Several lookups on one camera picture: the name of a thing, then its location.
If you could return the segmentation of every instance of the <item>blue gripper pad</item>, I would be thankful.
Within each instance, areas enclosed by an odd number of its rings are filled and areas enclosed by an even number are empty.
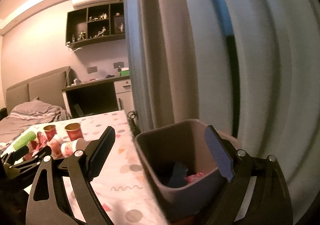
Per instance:
[[[213,126],[210,125],[206,127],[204,131],[204,140],[219,168],[220,174],[230,182],[235,175],[233,170],[233,160],[221,142],[222,138]]]

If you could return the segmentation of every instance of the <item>gray curtain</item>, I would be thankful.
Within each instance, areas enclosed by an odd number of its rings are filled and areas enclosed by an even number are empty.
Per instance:
[[[318,0],[125,3],[143,130],[196,117],[275,155],[296,222],[320,190]]]

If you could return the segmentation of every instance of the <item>upholstered headboard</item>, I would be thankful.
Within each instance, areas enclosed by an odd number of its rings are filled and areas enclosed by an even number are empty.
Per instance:
[[[61,89],[71,85],[71,67],[63,67],[17,83],[6,91],[8,114],[16,106],[39,97],[41,101],[65,109]]]

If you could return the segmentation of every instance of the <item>gray trash bin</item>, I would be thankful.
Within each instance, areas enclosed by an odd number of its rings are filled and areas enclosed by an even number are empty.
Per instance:
[[[170,221],[197,213],[217,195],[225,181],[204,141],[206,127],[197,119],[189,119],[134,138],[148,181]],[[235,148],[240,147],[237,139],[218,133]],[[165,184],[177,161],[188,168],[188,175],[197,172],[205,175],[186,186],[170,188]]]

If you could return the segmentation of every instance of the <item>cabinet door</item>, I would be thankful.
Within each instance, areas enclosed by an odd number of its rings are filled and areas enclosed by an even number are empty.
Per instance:
[[[134,110],[133,97],[131,91],[118,93],[116,96],[118,100],[119,110],[124,109],[126,114]]]

